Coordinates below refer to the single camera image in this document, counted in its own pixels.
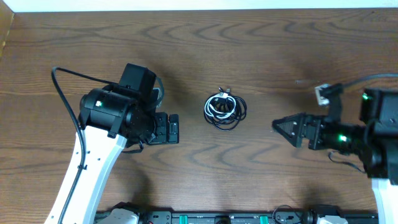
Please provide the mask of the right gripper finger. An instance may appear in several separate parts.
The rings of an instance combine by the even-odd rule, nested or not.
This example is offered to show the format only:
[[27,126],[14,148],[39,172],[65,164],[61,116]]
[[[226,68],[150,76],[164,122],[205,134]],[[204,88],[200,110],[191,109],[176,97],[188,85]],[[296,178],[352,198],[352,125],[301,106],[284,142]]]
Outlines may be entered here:
[[293,147],[302,147],[302,142],[305,138],[305,131],[303,128],[288,130],[276,127],[274,131],[284,137]]
[[293,125],[301,125],[303,123],[304,118],[306,117],[306,113],[298,113],[290,116],[283,117],[281,119],[275,119],[272,122],[272,127],[276,128],[277,126],[290,124]]

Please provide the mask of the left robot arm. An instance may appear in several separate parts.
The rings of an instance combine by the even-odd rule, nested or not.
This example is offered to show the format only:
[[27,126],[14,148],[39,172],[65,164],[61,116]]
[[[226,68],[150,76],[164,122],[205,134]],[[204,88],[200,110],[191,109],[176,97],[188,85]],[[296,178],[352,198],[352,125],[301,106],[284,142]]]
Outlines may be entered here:
[[105,89],[81,99],[73,155],[46,223],[93,223],[116,159],[144,145],[177,144],[179,117],[145,111],[138,99]]

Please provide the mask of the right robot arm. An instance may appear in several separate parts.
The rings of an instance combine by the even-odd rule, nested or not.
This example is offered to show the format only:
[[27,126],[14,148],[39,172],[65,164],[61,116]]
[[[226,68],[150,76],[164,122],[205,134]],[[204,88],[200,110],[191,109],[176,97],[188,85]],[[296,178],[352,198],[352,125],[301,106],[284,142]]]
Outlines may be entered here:
[[335,86],[317,90],[329,101],[326,115],[299,113],[274,120],[272,128],[293,147],[300,147],[306,138],[311,150],[357,155],[363,163],[361,172],[372,180],[379,223],[397,223],[397,92],[364,89],[362,126],[341,122],[342,92]]

